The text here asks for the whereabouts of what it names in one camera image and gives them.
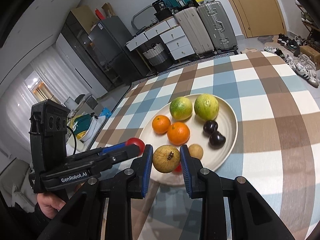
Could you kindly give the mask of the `person's left hand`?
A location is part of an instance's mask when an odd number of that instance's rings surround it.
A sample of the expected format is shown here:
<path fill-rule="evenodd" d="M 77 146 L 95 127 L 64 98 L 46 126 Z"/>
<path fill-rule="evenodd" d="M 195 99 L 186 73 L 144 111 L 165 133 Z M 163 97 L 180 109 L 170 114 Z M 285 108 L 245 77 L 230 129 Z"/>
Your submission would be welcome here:
<path fill-rule="evenodd" d="M 53 219 L 66 204 L 64 200 L 50 192 L 39 193 L 37 203 L 42 213 L 49 219 Z"/>

